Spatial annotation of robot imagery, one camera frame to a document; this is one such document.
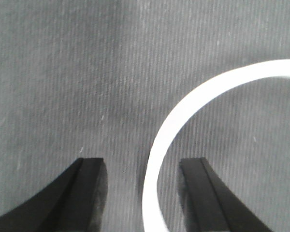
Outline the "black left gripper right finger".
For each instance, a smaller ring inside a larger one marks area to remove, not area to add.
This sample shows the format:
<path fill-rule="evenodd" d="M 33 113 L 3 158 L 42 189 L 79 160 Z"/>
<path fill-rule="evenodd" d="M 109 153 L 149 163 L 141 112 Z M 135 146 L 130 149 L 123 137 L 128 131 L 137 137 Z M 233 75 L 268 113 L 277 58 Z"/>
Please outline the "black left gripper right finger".
<path fill-rule="evenodd" d="M 178 190 L 188 232 L 269 232 L 205 158 L 181 159 Z"/>

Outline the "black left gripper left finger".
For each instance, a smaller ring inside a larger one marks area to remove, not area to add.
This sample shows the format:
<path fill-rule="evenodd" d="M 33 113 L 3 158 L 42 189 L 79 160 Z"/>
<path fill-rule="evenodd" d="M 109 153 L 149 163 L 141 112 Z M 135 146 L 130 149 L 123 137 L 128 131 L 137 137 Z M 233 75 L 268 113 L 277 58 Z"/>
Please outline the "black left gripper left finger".
<path fill-rule="evenodd" d="M 32 198 L 0 217 L 0 232 L 99 232 L 108 191 L 102 158 L 78 158 Z"/>

